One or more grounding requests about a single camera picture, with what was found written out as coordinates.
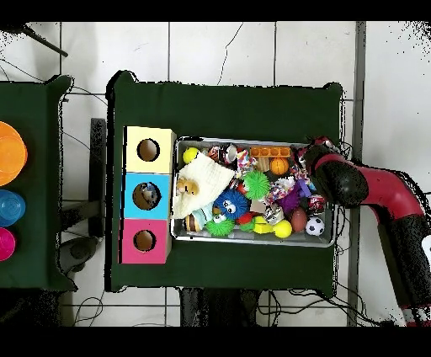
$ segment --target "shape sorter box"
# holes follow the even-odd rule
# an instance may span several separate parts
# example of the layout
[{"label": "shape sorter box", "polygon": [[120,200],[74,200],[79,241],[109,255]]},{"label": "shape sorter box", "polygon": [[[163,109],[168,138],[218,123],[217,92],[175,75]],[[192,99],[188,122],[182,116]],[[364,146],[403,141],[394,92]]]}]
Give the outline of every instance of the shape sorter box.
[{"label": "shape sorter box", "polygon": [[[125,127],[122,181],[124,195],[121,199],[119,236],[121,264],[166,263],[171,249],[168,227],[175,138],[170,129]],[[142,206],[140,208],[139,203],[135,203],[136,198],[142,200],[142,196],[139,197],[142,184],[151,184],[156,188],[158,200],[151,209],[144,209]]]}]

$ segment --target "soccer ball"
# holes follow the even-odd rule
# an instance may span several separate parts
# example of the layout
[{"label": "soccer ball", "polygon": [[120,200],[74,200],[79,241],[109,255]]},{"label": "soccer ball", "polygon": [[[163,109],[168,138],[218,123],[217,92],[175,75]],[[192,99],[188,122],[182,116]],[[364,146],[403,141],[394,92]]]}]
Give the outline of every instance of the soccer ball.
[{"label": "soccer ball", "polygon": [[317,216],[308,218],[306,223],[306,232],[311,236],[320,236],[325,230],[325,224],[322,219]]}]

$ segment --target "blue cup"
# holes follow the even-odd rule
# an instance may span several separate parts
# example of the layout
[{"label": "blue cup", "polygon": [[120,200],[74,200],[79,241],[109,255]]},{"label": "blue cup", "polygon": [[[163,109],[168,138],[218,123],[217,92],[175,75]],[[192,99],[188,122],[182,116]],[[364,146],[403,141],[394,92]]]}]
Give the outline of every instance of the blue cup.
[{"label": "blue cup", "polygon": [[19,194],[0,189],[0,227],[12,226],[24,213],[24,199]]}]

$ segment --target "metal tray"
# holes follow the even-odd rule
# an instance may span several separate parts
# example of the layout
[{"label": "metal tray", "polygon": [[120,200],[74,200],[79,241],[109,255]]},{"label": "metal tray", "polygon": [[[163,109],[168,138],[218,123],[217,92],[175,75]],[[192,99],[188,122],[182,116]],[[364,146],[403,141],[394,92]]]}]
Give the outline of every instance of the metal tray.
[{"label": "metal tray", "polygon": [[[296,144],[287,142],[273,141],[244,141],[234,139],[215,139],[215,138],[191,138],[187,136],[179,137],[175,141],[174,167],[180,170],[184,167],[183,153],[188,147],[211,148],[216,145],[231,143],[235,146],[249,149],[250,147],[304,147],[306,144]],[[176,192],[178,173],[174,174],[173,194]],[[237,226],[227,237],[212,237],[205,229],[201,232],[187,232],[183,226],[183,220],[171,219],[171,235],[181,241],[199,241],[199,242],[226,242],[242,244],[265,244],[279,246],[300,246],[326,248],[334,244],[335,236],[333,235],[333,217],[334,207],[327,203],[325,211],[319,215],[325,222],[325,231],[319,237],[311,236],[305,231],[292,233],[286,239],[279,239],[273,233],[258,234],[254,232],[243,232]]]}]

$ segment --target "green tablecloth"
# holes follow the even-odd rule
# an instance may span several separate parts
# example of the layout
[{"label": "green tablecloth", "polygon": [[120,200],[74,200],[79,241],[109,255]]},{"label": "green tablecloth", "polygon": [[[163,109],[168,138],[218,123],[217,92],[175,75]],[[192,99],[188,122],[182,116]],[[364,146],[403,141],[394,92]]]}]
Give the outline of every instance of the green tablecloth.
[{"label": "green tablecloth", "polygon": [[11,258],[0,262],[2,288],[74,289],[56,265],[61,187],[58,110],[71,81],[57,76],[46,83],[0,82],[0,121],[18,131],[29,154],[19,176],[2,187],[20,194],[26,203],[24,216],[8,228],[17,247]]},{"label": "green tablecloth", "polygon": [[325,135],[337,142],[342,92],[337,83],[325,88],[137,83],[130,72],[117,72],[107,87],[106,289],[123,285],[313,288],[330,296],[333,247],[173,241],[164,265],[118,264],[121,147],[125,125],[169,128],[177,136],[307,142],[307,136]]}]

